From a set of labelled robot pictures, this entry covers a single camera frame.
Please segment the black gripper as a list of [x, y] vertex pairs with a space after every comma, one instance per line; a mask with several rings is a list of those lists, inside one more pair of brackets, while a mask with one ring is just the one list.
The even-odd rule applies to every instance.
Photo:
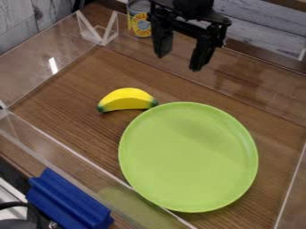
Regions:
[[173, 51], [174, 31], [198, 39], [189, 69], [199, 72], [210, 62], [215, 46], [225, 45], [233, 21], [215, 12], [214, 0], [150, 0], [153, 49], [159, 58]]

